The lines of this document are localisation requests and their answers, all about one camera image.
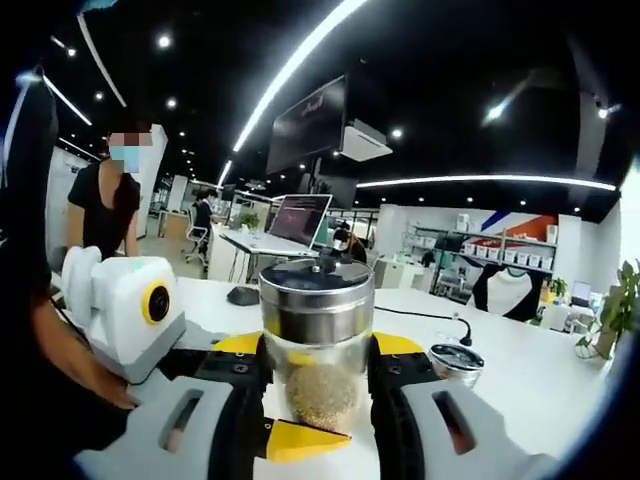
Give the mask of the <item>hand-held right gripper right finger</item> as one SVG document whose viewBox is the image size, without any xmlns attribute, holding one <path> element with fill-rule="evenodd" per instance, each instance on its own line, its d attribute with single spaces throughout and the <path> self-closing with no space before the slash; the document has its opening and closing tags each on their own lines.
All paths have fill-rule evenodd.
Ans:
<svg viewBox="0 0 640 480">
<path fill-rule="evenodd" d="M 383 479 L 548 479 L 553 459 L 530 454 L 501 413 L 415 342 L 376 332 L 368 354 L 371 424 Z"/>
</svg>

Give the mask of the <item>person's left hand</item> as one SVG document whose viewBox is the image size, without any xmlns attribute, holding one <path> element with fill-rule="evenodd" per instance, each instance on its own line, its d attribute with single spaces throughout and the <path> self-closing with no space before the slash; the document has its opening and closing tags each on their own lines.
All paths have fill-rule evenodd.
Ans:
<svg viewBox="0 0 640 480">
<path fill-rule="evenodd" d="M 63 355 L 61 369 L 76 383 L 111 404 L 123 409 L 135 407 L 135 402 L 127 393 L 128 383 L 103 366 L 82 345 L 72 346 Z"/>
</svg>

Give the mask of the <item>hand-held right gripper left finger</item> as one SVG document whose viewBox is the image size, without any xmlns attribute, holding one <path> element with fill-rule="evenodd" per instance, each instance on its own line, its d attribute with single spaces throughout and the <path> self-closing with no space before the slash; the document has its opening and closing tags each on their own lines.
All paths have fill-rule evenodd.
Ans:
<svg viewBox="0 0 640 480">
<path fill-rule="evenodd" d="M 268 361 L 261 333 L 213 345 L 194 377 L 156 369 L 131 390 L 123 434 L 74 462 L 87 479 L 250 479 L 267 440 Z"/>
</svg>

